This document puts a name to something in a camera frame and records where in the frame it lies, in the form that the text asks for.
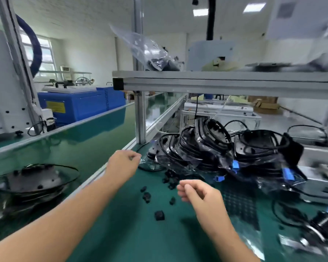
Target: metal post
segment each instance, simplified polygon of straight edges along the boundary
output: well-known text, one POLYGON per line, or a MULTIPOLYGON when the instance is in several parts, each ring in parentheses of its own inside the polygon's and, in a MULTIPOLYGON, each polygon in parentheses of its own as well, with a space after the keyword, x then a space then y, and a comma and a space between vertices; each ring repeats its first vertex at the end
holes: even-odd
MULTIPOLYGON (((132 30, 142 34, 142 0, 134 0, 134 13, 132 16, 132 30)), ((143 70, 141 63, 133 57, 134 71, 143 70)), ((135 91, 135 122, 136 122, 136 142, 146 143, 146 104, 143 91, 135 91)))
MULTIPOLYGON (((11 0, 0 0, 0 18, 20 86, 27 102, 29 117, 33 125, 37 125, 40 121, 40 105, 39 102, 36 102, 33 78, 27 64, 26 53, 19 34, 18 22, 11 0)), ((38 126, 35 127, 35 132, 36 134, 40 133, 38 126)))

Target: black pipe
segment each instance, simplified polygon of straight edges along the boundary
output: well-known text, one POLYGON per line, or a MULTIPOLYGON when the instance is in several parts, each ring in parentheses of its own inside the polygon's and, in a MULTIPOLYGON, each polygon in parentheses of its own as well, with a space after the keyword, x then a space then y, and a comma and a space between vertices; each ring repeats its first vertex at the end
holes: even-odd
POLYGON ((215 23, 216 0, 209 0, 207 40, 214 38, 214 23, 215 23))

